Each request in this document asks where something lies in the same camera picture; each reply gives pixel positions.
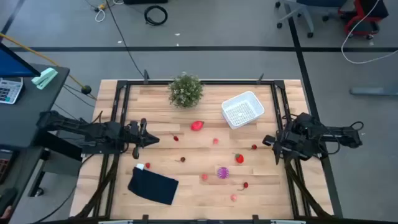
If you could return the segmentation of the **mint green stapler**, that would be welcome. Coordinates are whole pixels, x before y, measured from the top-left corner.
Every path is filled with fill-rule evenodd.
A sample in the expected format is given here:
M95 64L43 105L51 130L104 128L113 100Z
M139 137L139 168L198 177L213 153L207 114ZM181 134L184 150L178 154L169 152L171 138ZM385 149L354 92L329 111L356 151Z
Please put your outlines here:
M43 90L56 76L58 72L54 68L47 68L40 73L39 77L35 77L31 82L40 90Z

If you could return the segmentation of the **blue screen monitor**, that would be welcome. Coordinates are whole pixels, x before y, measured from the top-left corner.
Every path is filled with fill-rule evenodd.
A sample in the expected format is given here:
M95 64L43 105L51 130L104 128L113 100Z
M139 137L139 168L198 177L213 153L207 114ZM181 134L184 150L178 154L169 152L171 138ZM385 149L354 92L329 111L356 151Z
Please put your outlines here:
M0 43L0 78L39 77L40 72Z

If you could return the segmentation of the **navy folded cloth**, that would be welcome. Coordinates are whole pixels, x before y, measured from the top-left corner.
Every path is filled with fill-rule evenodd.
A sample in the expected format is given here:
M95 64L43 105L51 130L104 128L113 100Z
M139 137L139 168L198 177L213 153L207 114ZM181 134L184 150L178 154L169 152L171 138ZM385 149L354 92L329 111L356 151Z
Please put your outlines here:
M179 181L156 174L146 169L133 168L132 178L127 186L135 195L154 202L171 205Z

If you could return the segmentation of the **red cart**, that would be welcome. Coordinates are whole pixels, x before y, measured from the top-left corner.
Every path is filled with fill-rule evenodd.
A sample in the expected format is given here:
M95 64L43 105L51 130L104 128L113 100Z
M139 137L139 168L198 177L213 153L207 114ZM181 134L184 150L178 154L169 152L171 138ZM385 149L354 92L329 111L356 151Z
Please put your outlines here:
M379 23L389 16L384 0L353 0L352 9L339 8L338 14L345 23L347 38L363 36L372 40L379 33Z

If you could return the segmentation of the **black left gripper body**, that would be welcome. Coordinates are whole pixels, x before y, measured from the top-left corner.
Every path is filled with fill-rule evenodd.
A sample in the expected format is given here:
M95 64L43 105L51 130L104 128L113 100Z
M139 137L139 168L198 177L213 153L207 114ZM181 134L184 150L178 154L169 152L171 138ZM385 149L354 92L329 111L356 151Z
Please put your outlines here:
M142 118L140 123L137 121L130 121L130 123L125 127L126 141L136 145L132 152L134 159L139 158L140 149L143 149L146 146L146 126L147 120Z

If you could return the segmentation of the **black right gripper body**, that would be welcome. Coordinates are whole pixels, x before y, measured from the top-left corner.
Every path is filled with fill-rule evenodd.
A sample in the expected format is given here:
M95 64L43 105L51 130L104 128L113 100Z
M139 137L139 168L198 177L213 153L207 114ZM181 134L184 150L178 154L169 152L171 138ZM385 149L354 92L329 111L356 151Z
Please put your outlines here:
M276 131L276 140L273 145L274 154L281 154L282 151L299 153L297 144L300 142L300 135L291 130Z

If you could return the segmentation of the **grey office chair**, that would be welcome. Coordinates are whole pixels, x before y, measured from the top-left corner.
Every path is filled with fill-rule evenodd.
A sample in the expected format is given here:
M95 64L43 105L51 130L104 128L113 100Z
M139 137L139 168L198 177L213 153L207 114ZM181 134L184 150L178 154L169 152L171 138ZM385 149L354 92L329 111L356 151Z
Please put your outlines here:
M347 0L276 0L276 9L280 8L281 5L287 7L286 15L278 19L276 27L281 29L284 21L287 21L294 16L303 16L309 28L307 37L311 39L314 35L314 24L310 14L310 9L317 10L322 15L322 21L327 22L332 14L337 14L337 11L346 2Z

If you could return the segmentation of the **green potted plant black pot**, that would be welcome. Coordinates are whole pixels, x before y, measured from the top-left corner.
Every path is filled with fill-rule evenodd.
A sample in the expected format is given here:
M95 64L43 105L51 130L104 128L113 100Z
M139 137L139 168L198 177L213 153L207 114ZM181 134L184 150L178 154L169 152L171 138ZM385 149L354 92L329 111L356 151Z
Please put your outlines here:
M175 77L168 86L171 105L178 108L193 108L203 96L203 84L201 80L192 74L182 72Z

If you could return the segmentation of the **black metal table frame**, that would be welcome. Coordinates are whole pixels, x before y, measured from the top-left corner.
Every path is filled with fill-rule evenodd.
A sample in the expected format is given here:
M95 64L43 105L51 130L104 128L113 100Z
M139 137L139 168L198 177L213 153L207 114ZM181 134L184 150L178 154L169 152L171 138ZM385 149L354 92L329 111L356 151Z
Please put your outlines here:
M95 114L104 121L128 123L145 118L150 133L160 142L140 151L120 156L93 156L81 169L73 197L71 215L83 210L108 169L116 164L116 175L95 203L90 216L110 219L148 220L247 220L250 218L312 217L314 210L287 177L283 163L275 164L264 136L273 135L285 124L286 113L307 110L299 80L205 80L199 104L180 109L170 104L167 80L102 80ZM252 91L265 112L257 120L231 129L222 115L222 102ZM194 121L203 121L200 131L192 131ZM244 156L238 164L234 153ZM177 162L181 157L185 162ZM171 205L153 202L127 188L135 165L179 181ZM229 169L220 179L217 170ZM206 181L201 175L206 174ZM243 183L248 188L239 191Z

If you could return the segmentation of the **dark grey desk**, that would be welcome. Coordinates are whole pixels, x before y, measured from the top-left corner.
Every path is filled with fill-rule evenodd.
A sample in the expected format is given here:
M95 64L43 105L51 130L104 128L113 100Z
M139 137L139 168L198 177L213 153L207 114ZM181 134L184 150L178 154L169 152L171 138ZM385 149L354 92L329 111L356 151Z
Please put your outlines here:
M0 194L6 189L16 190L13 209L17 208L39 160L47 160L46 171L50 173L72 176L79 173L80 149L36 126L39 114L51 110L70 73L66 67L55 69L58 75L43 90L25 78L25 90L18 101L13 105L0 104L0 149L17 154L0 184Z

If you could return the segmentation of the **grey desk calculator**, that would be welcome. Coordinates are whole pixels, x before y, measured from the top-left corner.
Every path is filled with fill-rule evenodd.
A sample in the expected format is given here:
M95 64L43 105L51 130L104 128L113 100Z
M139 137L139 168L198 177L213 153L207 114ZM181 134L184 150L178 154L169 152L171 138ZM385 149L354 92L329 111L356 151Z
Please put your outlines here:
M0 103L13 105L24 87L23 78L0 78Z

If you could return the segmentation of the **white perforated plastic basket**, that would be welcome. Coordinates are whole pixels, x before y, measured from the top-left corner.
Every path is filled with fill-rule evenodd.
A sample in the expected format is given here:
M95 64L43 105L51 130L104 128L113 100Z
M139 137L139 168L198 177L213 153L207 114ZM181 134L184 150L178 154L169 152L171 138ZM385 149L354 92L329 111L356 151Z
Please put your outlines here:
M221 104L222 115L231 129L238 129L260 117L265 109L252 91L234 96Z

